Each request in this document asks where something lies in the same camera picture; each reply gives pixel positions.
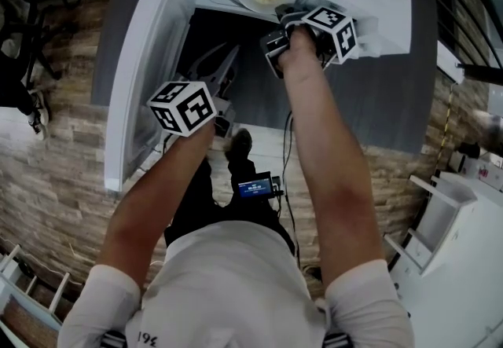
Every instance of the wooden floor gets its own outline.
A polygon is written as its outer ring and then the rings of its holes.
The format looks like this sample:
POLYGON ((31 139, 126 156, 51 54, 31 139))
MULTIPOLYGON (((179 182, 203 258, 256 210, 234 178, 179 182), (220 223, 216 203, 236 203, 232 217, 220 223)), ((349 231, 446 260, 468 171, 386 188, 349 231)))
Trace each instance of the wooden floor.
MULTIPOLYGON (((33 141, 20 127, 0 126, 0 236, 34 255, 52 270, 70 272, 79 290, 94 263, 106 226, 121 194, 104 189, 104 147, 107 109, 90 105, 94 58, 102 19, 108 0, 84 0, 76 10, 58 9, 50 22, 75 20, 80 31, 73 38, 63 37, 46 48, 46 55, 63 79, 54 82, 38 69, 37 86, 45 90, 52 113, 50 137, 33 141)), ((450 82, 437 72, 435 96, 428 132, 421 154, 412 156, 372 146, 364 146, 372 172, 376 213, 381 232, 401 240, 424 198, 421 189, 408 181, 411 174, 423 179, 433 175, 446 124, 450 82)), ((485 114, 488 86, 466 81, 453 88, 450 126, 440 167, 446 165, 455 145, 462 141, 491 142, 493 120, 485 114)), ((254 147, 251 159, 257 170, 280 174, 282 169, 281 130, 249 126, 254 147)), ((144 165, 155 161, 156 153, 144 165)), ((216 140, 209 158, 213 168, 215 198, 229 201, 231 187, 222 141, 216 140)), ((130 187, 141 177, 138 171, 130 187)), ((296 218, 303 265, 318 263, 318 237, 314 213, 305 181, 299 168, 296 149, 287 169, 288 191, 296 218)), ((283 223, 291 229, 285 209, 283 223)), ((7 250, 10 242, 0 240, 7 250)), ((162 260, 163 241, 153 260, 162 260)), ((388 258, 392 253, 387 249, 388 258)), ((59 284, 59 275, 43 269, 32 258, 27 262, 50 284, 59 284)), ((160 264, 151 267, 149 280, 160 264)), ((308 279, 313 295, 320 286, 308 279)))

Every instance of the white floor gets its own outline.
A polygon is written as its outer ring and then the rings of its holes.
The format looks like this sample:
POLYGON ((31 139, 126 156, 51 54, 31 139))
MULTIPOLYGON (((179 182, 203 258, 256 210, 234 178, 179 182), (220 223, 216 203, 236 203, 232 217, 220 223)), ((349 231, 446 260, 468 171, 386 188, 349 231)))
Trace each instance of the white floor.
POLYGON ((37 141, 28 119, 17 108, 0 107, 0 138, 37 141))

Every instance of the black railing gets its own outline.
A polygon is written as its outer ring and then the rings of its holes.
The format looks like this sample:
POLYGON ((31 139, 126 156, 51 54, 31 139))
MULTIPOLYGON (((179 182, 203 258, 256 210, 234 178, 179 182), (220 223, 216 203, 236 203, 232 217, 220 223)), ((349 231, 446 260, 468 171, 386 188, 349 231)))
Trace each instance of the black railing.
MULTIPOLYGON (((473 48, 476 50, 478 55, 480 55, 480 58, 482 59, 484 65, 478 65, 476 62, 476 58, 468 51, 466 48, 466 45, 464 45, 460 39, 453 33, 452 29, 449 28, 442 20, 439 21, 439 28, 442 30, 442 34, 445 36, 447 35, 449 38, 451 38, 451 41, 453 44, 455 44, 460 51, 464 53, 466 56, 466 59, 469 60, 467 62, 465 59, 462 59, 455 50, 451 50, 453 54, 457 57, 457 59, 461 62, 461 67, 465 69, 465 75, 467 77, 471 77, 473 79, 477 79, 479 81, 483 82, 492 82, 494 84, 499 84, 503 85, 503 65, 501 64, 501 60, 499 56, 497 55, 496 49, 493 46, 493 43, 491 42, 488 34, 486 33, 486 29, 484 29, 483 25, 480 23, 480 21, 477 19, 475 14, 470 10, 468 7, 468 4, 466 3, 465 0, 456 0, 459 6, 466 12, 468 18, 470 21, 475 25, 477 31, 479 32, 479 35, 483 39, 483 41, 487 44, 489 51, 492 53, 494 56, 494 60, 496 61, 496 64, 498 65, 499 68, 492 68, 490 66, 490 61, 488 60, 487 56, 483 53, 483 51, 480 49, 479 44, 477 41, 480 41, 480 37, 477 37, 478 39, 475 40, 473 36, 470 34, 468 29, 466 28, 465 25, 462 24, 462 22, 458 19, 458 16, 456 13, 445 3, 445 0, 437 0, 437 6, 443 10, 444 12, 447 13, 447 15, 450 17, 452 20, 452 23, 455 24, 455 26, 459 29, 460 32, 463 33, 465 38, 468 40, 468 42, 473 46, 473 48)), ((503 41, 503 24, 501 23, 500 17, 497 14, 497 10, 494 7, 494 3, 492 0, 480 0, 480 3, 483 5, 484 9, 487 12, 487 16, 489 19, 492 21, 494 29, 496 30, 498 36, 501 38, 503 41)))

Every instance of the white cube with black pattern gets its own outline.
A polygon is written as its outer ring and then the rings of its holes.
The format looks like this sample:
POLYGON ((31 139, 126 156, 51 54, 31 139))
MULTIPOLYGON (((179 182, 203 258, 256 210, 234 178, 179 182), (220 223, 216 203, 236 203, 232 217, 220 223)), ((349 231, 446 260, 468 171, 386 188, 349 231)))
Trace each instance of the white cube with black pattern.
POLYGON ((217 115, 206 84, 165 82, 147 102, 168 133, 188 137, 217 115))
POLYGON ((358 37, 352 17, 321 5, 306 14, 302 21, 332 35, 337 53, 330 63, 342 64, 350 57, 358 57, 358 37))

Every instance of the small screen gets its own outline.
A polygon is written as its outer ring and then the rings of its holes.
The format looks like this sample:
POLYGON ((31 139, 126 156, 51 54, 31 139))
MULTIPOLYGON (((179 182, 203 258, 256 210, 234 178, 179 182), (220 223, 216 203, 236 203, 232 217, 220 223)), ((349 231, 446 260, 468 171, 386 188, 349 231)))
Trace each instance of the small screen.
POLYGON ((271 194, 270 179, 260 179, 258 181, 247 181, 239 184, 239 193, 241 197, 261 196, 271 194))

